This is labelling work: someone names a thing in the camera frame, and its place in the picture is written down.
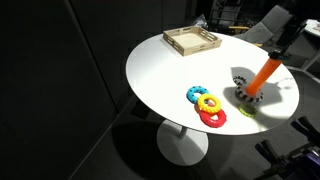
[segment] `stacking ring toy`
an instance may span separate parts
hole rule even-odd
[[[214,102],[214,106],[208,106],[205,104],[205,100],[212,100]],[[220,101],[211,94],[202,94],[198,99],[198,106],[201,111],[205,111],[209,114],[215,114],[221,109]]]
[[[196,104],[198,101],[198,98],[194,95],[195,93],[207,94],[209,91],[201,86],[193,86],[190,88],[187,92],[187,98],[193,104]]]
[[[246,88],[247,86],[238,86],[236,89],[236,97],[240,102],[244,103],[251,103],[251,104],[259,104],[261,103],[263,99],[263,93],[261,90],[258,91],[258,93],[254,96],[249,95],[246,93]]]
[[[250,104],[241,104],[239,106],[239,110],[241,114],[250,118],[254,117],[257,114],[257,109]]]
[[[247,84],[247,80],[241,76],[235,76],[233,78],[233,82],[236,83],[236,85],[238,85],[238,86],[242,86],[244,84]]]
[[[211,119],[211,117],[213,117],[215,115],[218,116],[218,119],[217,120]],[[204,111],[201,111],[200,118],[204,124],[206,124],[209,127],[214,127],[214,128],[221,127],[227,121],[227,115],[222,109],[214,115],[210,115]]]

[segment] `white round table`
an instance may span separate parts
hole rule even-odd
[[[299,102],[292,74],[280,65],[261,88],[264,100],[258,114],[254,118],[242,115],[233,77],[242,76],[250,82],[269,57],[264,50],[243,40],[214,35],[222,39],[219,48],[183,57],[160,34],[139,44],[126,64],[134,93],[167,119],[158,129],[157,143],[162,154],[177,165],[193,165],[205,156],[206,133],[244,135],[267,131],[288,120]],[[219,98],[227,115],[222,127],[210,128],[201,121],[194,104],[186,98],[193,86],[205,87]]]
[[[314,19],[308,19],[306,23],[307,25],[304,28],[304,31],[320,38],[320,31],[314,29],[320,23]],[[318,49],[317,52],[302,65],[301,70],[306,71],[319,58],[320,58],[320,49]]]

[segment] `chair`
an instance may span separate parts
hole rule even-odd
[[[241,20],[243,12],[240,11],[242,4],[240,0],[220,0],[216,4],[217,8],[211,10],[209,17],[209,30],[230,34],[230,26],[243,24],[245,20]]]
[[[250,29],[246,28],[248,30],[245,33],[234,35],[234,37],[250,43],[263,44],[278,33],[291,18],[289,11],[276,5],[259,23]]]

